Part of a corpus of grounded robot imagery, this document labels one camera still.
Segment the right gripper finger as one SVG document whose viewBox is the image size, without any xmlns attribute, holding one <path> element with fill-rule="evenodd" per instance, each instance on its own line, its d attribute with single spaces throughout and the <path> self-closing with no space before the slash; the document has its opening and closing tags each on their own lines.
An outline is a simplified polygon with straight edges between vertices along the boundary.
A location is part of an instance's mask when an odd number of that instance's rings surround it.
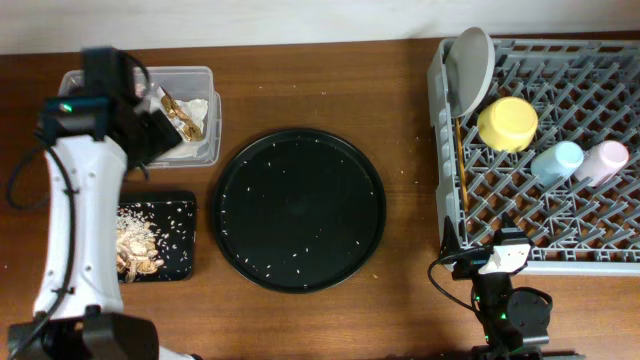
<svg viewBox="0 0 640 360">
<path fill-rule="evenodd" d="M 449 216 L 444 218 L 444 230 L 440 245 L 439 259 L 454 259 L 461 253 L 461 247 L 456 233 L 456 228 Z"/>
<path fill-rule="evenodd" d="M 507 214 L 501 215 L 501 228 L 499 229 L 500 245 L 529 245 L 530 239 L 526 233 L 520 229 L 513 219 Z"/>
</svg>

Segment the gold foil wrapper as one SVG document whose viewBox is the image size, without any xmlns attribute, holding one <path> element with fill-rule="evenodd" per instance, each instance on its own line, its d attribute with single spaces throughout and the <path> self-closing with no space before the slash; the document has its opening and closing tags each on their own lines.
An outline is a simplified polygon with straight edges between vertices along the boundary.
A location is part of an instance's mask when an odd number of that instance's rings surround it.
<svg viewBox="0 0 640 360">
<path fill-rule="evenodd" d="M 178 122 L 177 128 L 183 133 L 189 142 L 201 141 L 204 139 L 202 130 L 193 122 L 193 120 L 182 110 L 178 103 L 171 95 L 161 87 L 162 97 L 160 99 L 163 108 L 170 120 Z"/>
</svg>

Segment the white paper napkin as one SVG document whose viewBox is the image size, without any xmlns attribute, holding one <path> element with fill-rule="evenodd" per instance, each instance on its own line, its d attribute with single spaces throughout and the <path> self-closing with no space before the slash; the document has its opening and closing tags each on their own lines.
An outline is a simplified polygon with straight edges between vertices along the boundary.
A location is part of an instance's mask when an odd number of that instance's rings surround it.
<svg viewBox="0 0 640 360">
<path fill-rule="evenodd" d="M 180 109 L 193 121 L 193 123 L 201 130 L 202 134 L 205 134 L 204 120 L 208 112 L 208 101 L 204 99 L 193 99 L 188 102 L 176 100 L 176 104 Z M 161 101 L 156 97 L 149 99 L 149 110 L 151 112 L 160 110 L 172 123 L 174 128 L 181 135 L 183 142 L 164 153 L 158 158 L 158 161 L 165 159 L 183 159 L 188 157 L 195 157 L 200 145 L 196 141 L 190 141 L 182 131 L 183 122 L 177 117 L 171 117 L 165 107 L 161 104 Z"/>
</svg>

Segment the blue cup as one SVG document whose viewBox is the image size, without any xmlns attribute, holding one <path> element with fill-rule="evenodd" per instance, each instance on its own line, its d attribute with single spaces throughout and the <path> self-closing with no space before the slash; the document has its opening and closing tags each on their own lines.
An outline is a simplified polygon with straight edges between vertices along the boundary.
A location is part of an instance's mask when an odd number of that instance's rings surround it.
<svg viewBox="0 0 640 360">
<path fill-rule="evenodd" d="M 531 173 L 542 186 L 569 178 L 583 163 L 582 148 L 571 141 L 559 142 L 539 154 L 531 163 Z"/>
</svg>

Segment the peanut shells and rice scraps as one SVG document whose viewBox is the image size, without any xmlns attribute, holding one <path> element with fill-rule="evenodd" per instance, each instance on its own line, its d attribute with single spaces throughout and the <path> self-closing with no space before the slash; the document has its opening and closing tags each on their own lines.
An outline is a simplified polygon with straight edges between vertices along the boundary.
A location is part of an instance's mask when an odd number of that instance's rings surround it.
<svg viewBox="0 0 640 360">
<path fill-rule="evenodd" d="M 125 283 L 134 282 L 138 275 L 152 275 L 164 265 L 152 223 L 142 213 L 121 208 L 116 226 L 116 270 Z"/>
</svg>

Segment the yellow bowl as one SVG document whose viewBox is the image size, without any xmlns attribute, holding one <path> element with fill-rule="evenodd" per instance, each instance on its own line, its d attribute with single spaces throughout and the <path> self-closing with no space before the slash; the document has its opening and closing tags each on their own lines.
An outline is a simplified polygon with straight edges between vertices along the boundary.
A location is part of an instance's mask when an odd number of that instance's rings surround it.
<svg viewBox="0 0 640 360">
<path fill-rule="evenodd" d="M 504 97 L 479 114 L 477 128 L 488 147 L 516 153 L 532 142 L 538 128 L 538 115 L 529 102 L 518 97 Z"/>
</svg>

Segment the pink cup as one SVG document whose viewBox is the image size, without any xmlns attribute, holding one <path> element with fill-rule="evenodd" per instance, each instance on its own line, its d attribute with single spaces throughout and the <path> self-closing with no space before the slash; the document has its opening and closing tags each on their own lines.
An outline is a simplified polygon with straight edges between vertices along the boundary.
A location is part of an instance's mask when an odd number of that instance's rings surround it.
<svg viewBox="0 0 640 360">
<path fill-rule="evenodd" d="M 589 178 L 588 185 L 597 187 L 618 173 L 629 159 L 630 154 L 625 145 L 607 140 L 586 152 L 584 161 L 574 172 L 574 177 L 578 181 Z"/>
</svg>

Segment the grey plate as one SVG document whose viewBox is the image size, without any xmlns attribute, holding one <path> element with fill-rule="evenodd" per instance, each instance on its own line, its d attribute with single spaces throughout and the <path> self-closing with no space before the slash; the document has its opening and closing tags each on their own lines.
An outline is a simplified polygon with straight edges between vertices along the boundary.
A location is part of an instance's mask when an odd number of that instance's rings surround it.
<svg viewBox="0 0 640 360">
<path fill-rule="evenodd" d="M 495 49 L 479 27 L 466 29 L 453 42 L 445 58 L 451 115 L 472 113 L 484 99 L 493 76 Z"/>
</svg>

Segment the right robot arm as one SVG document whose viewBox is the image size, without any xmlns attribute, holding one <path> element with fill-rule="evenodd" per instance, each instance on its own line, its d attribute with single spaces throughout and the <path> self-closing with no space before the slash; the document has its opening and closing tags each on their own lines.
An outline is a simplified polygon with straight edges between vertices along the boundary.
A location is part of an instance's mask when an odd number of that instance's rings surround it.
<svg viewBox="0 0 640 360">
<path fill-rule="evenodd" d="M 472 283 L 468 304 L 446 296 L 470 310 L 481 323 L 486 344 L 471 350 L 472 359 L 540 359 L 549 342 L 553 309 L 550 295 L 530 287 L 515 288 L 511 278 L 527 266 L 533 241 L 506 214 L 488 245 L 464 249 L 453 221 L 446 217 L 435 265 L 450 265 L 455 281 Z"/>
</svg>

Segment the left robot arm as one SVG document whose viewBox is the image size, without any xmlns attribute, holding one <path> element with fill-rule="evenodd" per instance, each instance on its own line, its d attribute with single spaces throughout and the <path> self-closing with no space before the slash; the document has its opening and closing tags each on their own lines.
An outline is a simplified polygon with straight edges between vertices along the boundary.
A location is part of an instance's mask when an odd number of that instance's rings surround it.
<svg viewBox="0 0 640 360">
<path fill-rule="evenodd" d="M 176 359 L 155 325 L 126 315 L 116 275 L 123 177 L 177 145 L 159 112 L 106 95 L 48 100 L 40 115 L 50 177 L 45 274 L 33 319 L 9 328 L 12 359 Z"/>
</svg>

